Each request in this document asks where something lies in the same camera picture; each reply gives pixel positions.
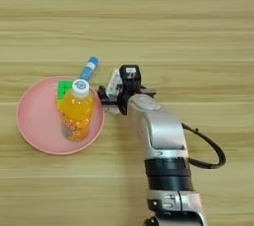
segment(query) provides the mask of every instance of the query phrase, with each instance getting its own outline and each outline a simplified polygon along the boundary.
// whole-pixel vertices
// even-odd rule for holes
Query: wood grain surface
[[[33,149],[18,132],[26,89],[55,75],[91,81],[140,65],[143,83],[183,122],[219,141],[218,170],[192,168],[211,226],[254,225],[254,0],[0,0],[0,225],[135,226],[150,215],[140,141],[123,116],[81,153]],[[215,161],[187,134],[193,157]]]

